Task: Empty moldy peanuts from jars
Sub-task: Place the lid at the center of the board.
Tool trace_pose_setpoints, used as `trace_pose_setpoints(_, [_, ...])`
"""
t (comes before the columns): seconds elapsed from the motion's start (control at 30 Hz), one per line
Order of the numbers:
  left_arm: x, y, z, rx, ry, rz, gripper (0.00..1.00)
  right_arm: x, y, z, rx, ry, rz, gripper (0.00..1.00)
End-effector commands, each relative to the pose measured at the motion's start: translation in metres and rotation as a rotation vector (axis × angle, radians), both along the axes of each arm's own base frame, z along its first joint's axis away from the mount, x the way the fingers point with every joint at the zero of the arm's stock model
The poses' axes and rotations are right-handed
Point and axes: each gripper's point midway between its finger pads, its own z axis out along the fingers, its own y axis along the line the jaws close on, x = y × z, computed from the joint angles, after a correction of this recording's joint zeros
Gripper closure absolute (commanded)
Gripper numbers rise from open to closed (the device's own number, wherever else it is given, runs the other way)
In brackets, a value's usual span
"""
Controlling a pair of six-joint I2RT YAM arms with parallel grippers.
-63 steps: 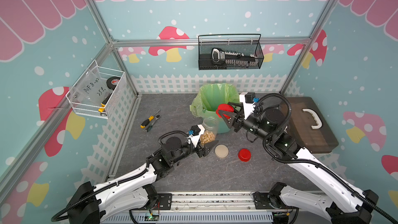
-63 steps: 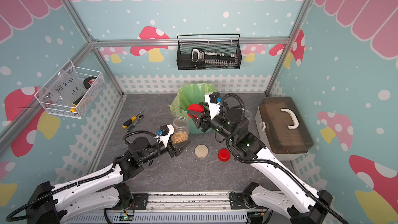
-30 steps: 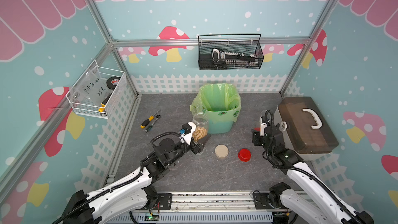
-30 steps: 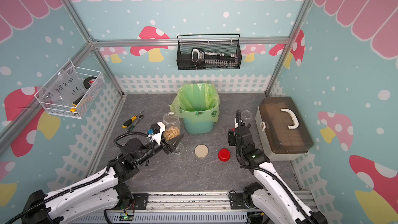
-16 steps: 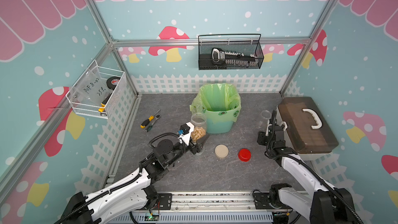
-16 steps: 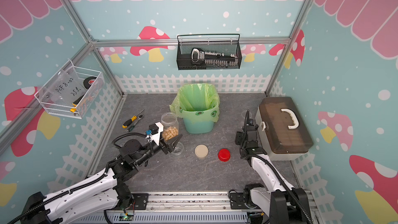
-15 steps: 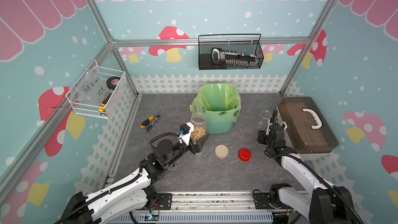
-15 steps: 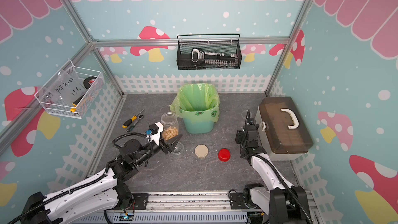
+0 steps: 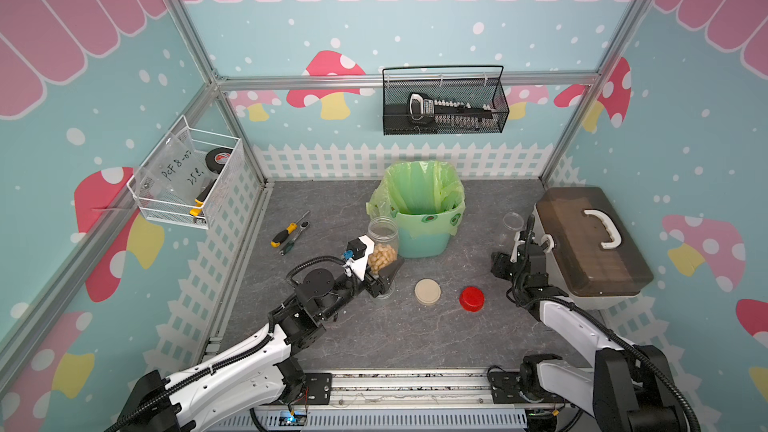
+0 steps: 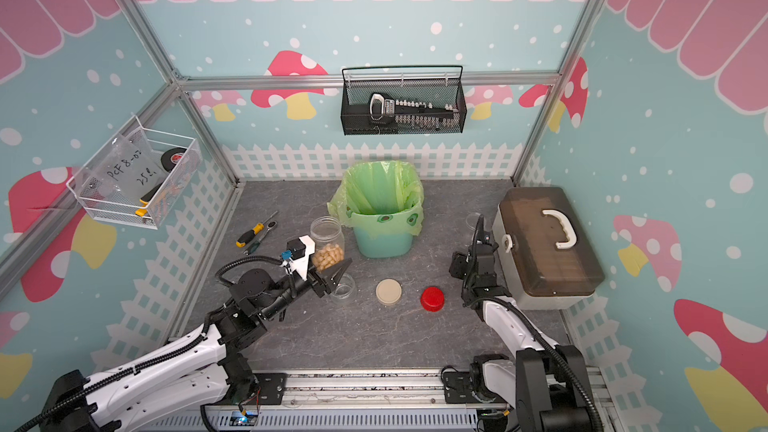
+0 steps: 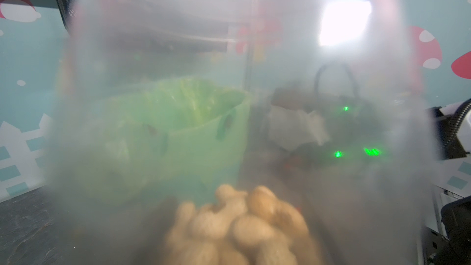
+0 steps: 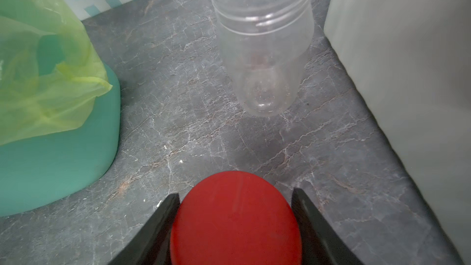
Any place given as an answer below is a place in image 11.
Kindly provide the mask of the peanut jar red lid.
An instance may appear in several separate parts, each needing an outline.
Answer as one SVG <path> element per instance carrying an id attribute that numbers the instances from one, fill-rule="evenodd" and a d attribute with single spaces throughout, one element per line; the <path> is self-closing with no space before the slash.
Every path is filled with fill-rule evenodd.
<path id="1" fill-rule="evenodd" d="M 65 265 L 418 265 L 434 150 L 399 0 L 75 0 Z"/>

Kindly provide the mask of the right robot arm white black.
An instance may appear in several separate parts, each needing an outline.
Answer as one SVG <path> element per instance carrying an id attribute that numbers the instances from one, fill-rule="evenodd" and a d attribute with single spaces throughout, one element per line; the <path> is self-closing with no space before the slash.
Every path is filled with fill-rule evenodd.
<path id="1" fill-rule="evenodd" d="M 440 126 L 440 142 L 445 158 L 450 158 L 458 145 L 458 132 L 471 113 L 468 99 L 456 109 L 454 114 L 444 116 Z M 429 265 L 469 265 L 471 263 L 471 198 L 446 204 L 440 211 L 441 224 L 444 225 L 447 241 L 443 248 L 428 257 Z"/>

